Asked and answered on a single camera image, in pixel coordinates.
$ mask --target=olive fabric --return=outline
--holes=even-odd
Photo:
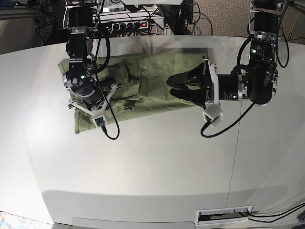
[[[104,59],[98,59],[98,67]],[[111,107],[118,121],[153,115],[194,106],[185,100],[170,95],[166,80],[183,73],[202,62],[200,53],[171,53],[112,57],[104,71],[98,74],[99,80],[115,78],[123,87],[116,90],[111,98]],[[63,75],[69,69],[69,61],[59,65]],[[108,123],[114,122],[110,110],[105,111]],[[84,111],[75,109],[75,133],[94,129],[92,117]]]

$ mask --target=gray carpet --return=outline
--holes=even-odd
[[[246,37],[246,26],[250,17],[250,0],[197,0],[201,12],[206,14],[213,24],[215,36]],[[284,31],[289,34],[298,15],[298,11],[289,8],[284,18]],[[195,28],[189,26],[194,35],[209,35],[210,24],[201,17]],[[292,39],[305,37],[305,15],[300,14]],[[305,39],[293,41],[305,44]],[[32,19],[0,21],[0,54],[39,46],[39,37],[35,33]]]

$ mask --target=white table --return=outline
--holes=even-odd
[[[113,38],[111,43],[112,55],[208,48],[218,73],[224,74],[236,65],[243,41],[146,36]],[[254,204],[254,210],[279,210],[294,205],[304,197],[305,185],[305,79],[301,74],[305,47],[290,47],[291,61],[286,70],[279,70],[274,101],[254,108],[240,127],[214,139],[200,136],[200,107],[120,122],[117,141],[108,140],[100,129],[75,135],[74,114],[67,108],[70,96],[57,68],[68,58],[65,44],[0,56],[0,77],[5,82],[0,85],[5,95],[0,113],[4,130],[0,173],[9,175],[10,184],[0,190],[0,210],[50,221],[39,193],[53,221],[64,224],[71,224],[74,217],[194,221],[198,209]],[[279,51],[285,57],[284,47]],[[105,45],[100,51],[104,54]],[[230,125],[248,105],[222,102],[224,121],[207,133]],[[107,129],[116,133],[115,125]],[[23,202],[25,197],[32,204]],[[22,203],[27,206],[19,209]]]

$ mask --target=green cloth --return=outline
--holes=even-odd
[[[194,106],[185,100],[170,95],[166,80],[174,74],[195,68],[202,62],[202,53],[171,53],[141,55],[132,57],[112,57],[104,71],[98,74],[102,81],[113,77],[123,87],[116,90],[111,98],[111,107],[118,121],[146,115],[173,111]],[[63,75],[69,69],[69,60],[58,67]],[[108,123],[114,122],[109,110],[105,111]],[[95,128],[92,117],[75,109],[75,133]]]

